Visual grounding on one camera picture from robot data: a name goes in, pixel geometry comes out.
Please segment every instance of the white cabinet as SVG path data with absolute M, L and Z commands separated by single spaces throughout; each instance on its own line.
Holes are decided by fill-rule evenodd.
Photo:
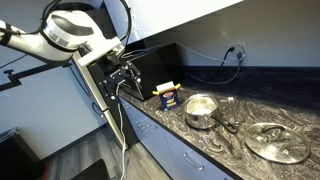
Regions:
M 127 0 L 131 8 L 129 43 L 223 9 L 242 0 Z M 104 0 L 113 26 L 120 37 L 127 31 L 128 17 L 120 1 Z
M 181 167 L 179 170 L 181 179 L 194 180 L 201 177 L 208 180 L 232 179 L 169 132 L 165 132 L 165 136 L 172 154 L 175 155 L 176 166 Z
M 141 143 L 174 180 L 230 180 L 226 173 L 121 99 Z
M 173 179 L 179 179 L 163 128 L 126 101 L 122 104 L 140 142 Z

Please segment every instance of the wood floor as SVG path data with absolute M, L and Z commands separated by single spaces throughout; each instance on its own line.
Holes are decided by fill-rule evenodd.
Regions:
M 112 180 L 122 175 L 121 149 L 107 127 L 49 163 L 47 180 L 69 180 L 103 159 Z M 170 179 L 149 152 L 137 143 L 125 153 L 126 180 Z

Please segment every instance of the pot lid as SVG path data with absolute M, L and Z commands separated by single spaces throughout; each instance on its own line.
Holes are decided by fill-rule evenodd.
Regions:
M 274 162 L 297 163 L 310 154 L 310 145 L 302 136 L 275 123 L 250 126 L 245 132 L 245 142 L 253 152 Z

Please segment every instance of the electrical outlet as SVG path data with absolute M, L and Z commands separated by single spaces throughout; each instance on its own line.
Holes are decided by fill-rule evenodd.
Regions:
M 238 54 L 245 54 L 247 55 L 247 43 L 246 42 L 240 42 L 240 43 L 232 43 L 229 45 L 229 47 L 234 47 L 234 50 L 232 52 L 229 52 L 228 59 L 229 61 L 238 61 Z

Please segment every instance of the stainless steel pot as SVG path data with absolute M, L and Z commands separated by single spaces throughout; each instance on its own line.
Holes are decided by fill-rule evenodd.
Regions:
M 219 123 L 228 132 L 236 134 L 238 129 L 221 116 L 219 105 L 218 98 L 210 94 L 190 96 L 183 103 L 185 119 L 189 125 L 198 129 L 208 129 Z

